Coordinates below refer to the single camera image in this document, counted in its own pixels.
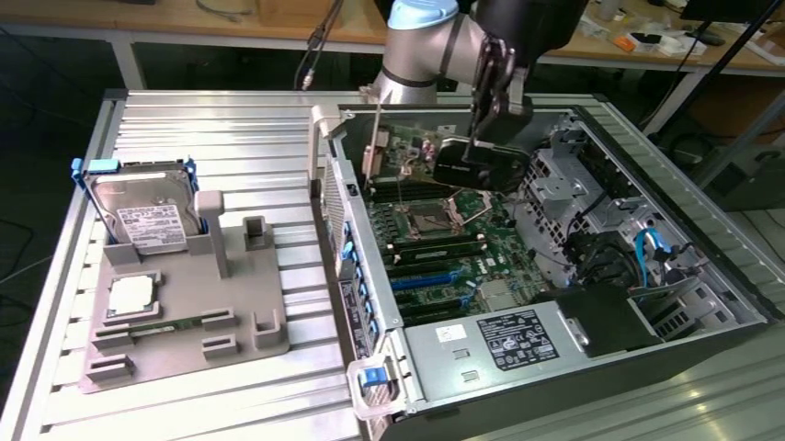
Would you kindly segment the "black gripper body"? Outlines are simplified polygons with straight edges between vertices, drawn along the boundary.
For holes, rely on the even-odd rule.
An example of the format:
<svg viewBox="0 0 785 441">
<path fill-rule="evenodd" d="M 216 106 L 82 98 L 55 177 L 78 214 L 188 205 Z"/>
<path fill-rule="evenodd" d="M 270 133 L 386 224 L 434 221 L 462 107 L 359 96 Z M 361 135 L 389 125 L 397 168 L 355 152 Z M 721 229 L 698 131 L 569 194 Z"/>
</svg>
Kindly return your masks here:
<svg viewBox="0 0 785 441">
<path fill-rule="evenodd" d="M 536 61 L 568 45 L 581 21 L 581 0 L 483 0 L 478 25 L 516 52 Z"/>
</svg>

